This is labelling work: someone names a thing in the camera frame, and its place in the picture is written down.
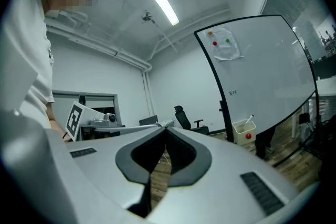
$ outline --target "whiteboard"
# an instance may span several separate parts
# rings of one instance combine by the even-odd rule
[[[242,57],[218,61],[213,40],[216,33],[226,30],[234,37]],[[232,20],[194,34],[227,103],[226,127],[253,114],[256,134],[261,133],[291,116],[315,92],[308,59],[280,15]],[[218,37],[217,46],[227,41],[223,35]]]

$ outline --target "black whiteboard frame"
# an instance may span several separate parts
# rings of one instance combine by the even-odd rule
[[[230,112],[229,112],[229,108],[228,108],[228,105],[227,105],[227,102],[226,102],[226,98],[225,98],[225,94],[224,94],[224,91],[223,91],[223,87],[222,87],[222,84],[220,83],[220,80],[219,80],[219,77],[218,77],[218,74],[216,72],[216,69],[211,61],[211,58],[210,58],[210,55],[207,53],[205,47],[204,47],[204,44],[202,43],[202,41],[200,40],[199,36],[197,33],[201,32],[201,31],[204,31],[208,28],[211,28],[211,27],[215,27],[215,26],[218,26],[218,25],[222,25],[222,24],[226,24],[226,23],[230,23],[230,22],[234,22],[234,21],[237,21],[237,20],[244,20],[244,19],[250,19],[250,18],[256,18],[256,17],[275,17],[275,16],[278,16],[278,17],[281,17],[285,22],[286,24],[288,25],[288,27],[290,28],[290,30],[292,30],[291,26],[289,25],[289,23],[281,16],[281,15],[256,15],[256,16],[248,16],[248,17],[242,17],[242,18],[238,18],[238,19],[232,19],[232,20],[227,20],[227,21],[224,21],[224,22],[220,22],[220,23],[217,23],[217,24],[213,24],[213,25],[210,25],[210,26],[207,26],[207,27],[203,27],[197,31],[194,31],[194,35],[198,41],[198,43],[200,44],[202,50],[203,50],[203,53],[205,54],[205,57],[206,59],[208,60],[209,62],[209,65],[211,67],[211,70],[215,76],[215,80],[217,82],[217,86],[218,86],[218,89],[219,89],[219,92],[220,92],[220,96],[222,97],[222,100],[219,102],[220,103],[220,107],[222,108],[222,114],[223,114],[223,118],[224,118],[224,123],[225,123],[225,129],[226,129],[226,135],[227,135],[227,140],[229,142],[233,142],[234,143],[234,138],[233,138],[233,129],[232,129],[232,121],[231,121],[231,117],[230,117]],[[311,74],[313,76],[313,80],[314,80],[314,86],[315,86],[315,91],[305,100],[305,102],[299,106],[297,109],[294,110],[294,112],[292,112],[290,115],[288,115],[286,118],[284,118],[282,121],[278,122],[277,124],[275,124],[274,126],[270,127],[269,129],[271,128],[275,128],[276,126],[278,126],[279,124],[281,124],[282,122],[284,122],[285,120],[287,120],[288,118],[290,118],[292,115],[294,115],[312,96],[313,94],[315,93],[315,96],[316,96],[316,133],[318,134],[318,130],[319,130],[319,126],[320,126],[320,102],[319,102],[319,94],[318,94],[318,90],[317,90],[317,84],[316,84],[316,78],[315,78],[315,75],[314,75],[314,72],[313,72],[313,68],[312,68],[312,65],[306,55],[306,53],[304,52],[304,49],[303,49],[303,46],[298,38],[298,36],[295,34],[298,42],[300,43],[301,45],[301,48],[302,48],[302,51],[304,53],[304,55],[306,56],[306,59],[307,59],[307,62],[309,64],[309,67],[310,67],[310,71],[311,71]]]

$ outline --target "pipe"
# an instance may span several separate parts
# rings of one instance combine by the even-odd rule
[[[82,19],[82,18],[76,17],[76,19],[79,20],[81,23],[87,23],[89,20],[89,16],[84,12],[72,12],[71,17],[73,18],[76,15],[80,15],[85,18],[85,19]]]
[[[121,50],[122,50],[122,48],[116,53],[116,55],[114,55],[113,58],[117,57]]]
[[[72,28],[73,28],[73,29],[76,28],[76,26],[77,26],[77,22],[76,22],[74,19],[71,18],[71,14],[65,12],[64,10],[60,10],[58,14],[59,14],[59,15],[63,15],[64,17],[67,17],[68,20],[71,21],[71,22],[74,24]]]
[[[100,42],[97,42],[96,40],[91,40],[90,37],[83,38],[83,37],[77,36],[74,33],[69,33],[66,30],[60,30],[57,27],[50,26],[49,22],[47,24],[49,25],[47,27],[47,30],[49,32],[64,36],[72,41],[75,41],[79,44],[90,47],[92,49],[98,50],[102,53],[111,55],[113,57],[115,57],[117,52],[119,51],[118,55],[116,56],[118,59],[124,62],[127,62],[141,70],[151,70],[152,69],[152,65],[150,63],[147,63],[144,60],[140,59],[139,57],[136,57],[128,52],[125,52],[124,50],[115,49],[112,46],[109,47],[108,45],[101,44]]]
[[[153,106],[153,98],[152,98],[152,88],[151,88],[151,84],[150,84],[150,81],[149,81],[149,76],[148,76],[148,72],[145,72],[145,76],[146,76],[146,80],[147,80],[147,87],[148,87],[148,93],[149,93],[149,100],[150,100],[150,103],[151,103],[151,109],[152,109],[152,116],[155,115],[155,111],[154,111],[154,106]]]
[[[84,35],[87,35],[87,34],[88,34],[88,31],[89,31],[90,28],[91,28],[91,23],[87,23],[87,24],[84,24],[84,25],[87,26],[86,29],[85,29],[85,31],[84,31]]]
[[[146,101],[147,101],[147,107],[148,107],[148,112],[149,112],[149,116],[153,116],[153,111],[151,108],[151,100],[149,97],[149,91],[148,91],[148,84],[147,84],[147,79],[146,79],[146,75],[145,72],[142,71],[142,80],[143,80],[143,86],[145,89],[145,96],[146,96]]]
[[[205,16],[205,17],[202,17],[202,18],[200,18],[200,19],[198,19],[198,20],[196,20],[196,21],[193,21],[193,22],[190,23],[190,24],[187,24],[187,25],[183,26],[183,27],[180,28],[179,30],[177,30],[177,31],[175,31],[175,32],[172,32],[171,34],[168,35],[168,37],[171,37],[171,36],[177,34],[178,32],[184,30],[185,28],[188,28],[188,27],[190,27],[190,26],[192,26],[192,25],[195,25],[195,24],[197,24],[197,23],[199,23],[199,22],[201,22],[201,21],[203,21],[203,20],[205,20],[205,19],[211,18],[211,17],[213,17],[213,16],[216,16],[216,15],[219,15],[219,14],[221,14],[221,13],[228,12],[228,11],[230,11],[229,8],[227,8],[227,9],[223,9],[223,10],[220,10],[219,12],[212,13],[212,14],[210,14],[210,15],[207,15],[207,16]],[[165,46],[162,46],[162,47],[161,47],[160,49],[158,49],[155,53],[158,53],[158,52],[160,52],[161,50],[164,50],[164,49],[167,48],[169,45],[170,45],[170,44],[167,44],[167,45],[165,45]]]
[[[120,53],[118,54],[119,59],[130,61],[130,62],[138,65],[140,69],[144,69],[144,70],[147,70],[147,71],[152,69],[152,65],[150,63],[142,60],[141,58],[139,58],[139,57],[137,57],[133,54],[130,54],[129,52],[126,52],[125,50],[120,50],[120,48],[116,48],[115,46],[107,44],[103,41],[97,41],[97,40],[95,40],[95,39],[93,39],[89,36],[81,37],[71,27],[65,26],[65,25],[63,25],[63,24],[61,24],[61,23],[59,23],[55,20],[45,18],[45,23],[46,23],[47,26],[49,26],[49,27],[47,27],[48,31],[52,31],[55,34],[64,36],[66,38],[75,38],[79,41],[82,41],[83,43],[90,42],[91,45],[93,45],[93,46],[98,46],[98,45],[102,46],[104,49],[106,49],[108,51],[112,50],[113,51],[113,56],[115,56],[115,54],[118,51],[120,51]]]

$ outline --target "person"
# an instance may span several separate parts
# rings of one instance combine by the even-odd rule
[[[45,14],[71,6],[87,4],[88,0],[10,0],[0,28],[1,41],[14,46],[38,73],[19,111],[39,122],[45,129],[60,133],[65,141],[69,136],[58,125],[52,112],[54,102],[52,75],[54,58],[47,38]]]
[[[256,156],[263,160],[266,159],[266,151],[269,153],[274,153],[274,149],[271,146],[271,141],[275,133],[275,127],[271,127],[260,134],[256,135],[255,145],[256,145]]]

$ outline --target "window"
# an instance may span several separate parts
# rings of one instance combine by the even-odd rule
[[[324,0],[266,0],[262,14],[280,14],[295,27],[311,62],[336,54],[336,23]]]
[[[103,114],[116,114],[113,95],[87,95],[77,92],[53,92],[55,102],[52,104],[53,113],[58,124],[65,130],[70,110],[74,101],[81,103]],[[121,122],[119,114],[116,114],[118,122]]]

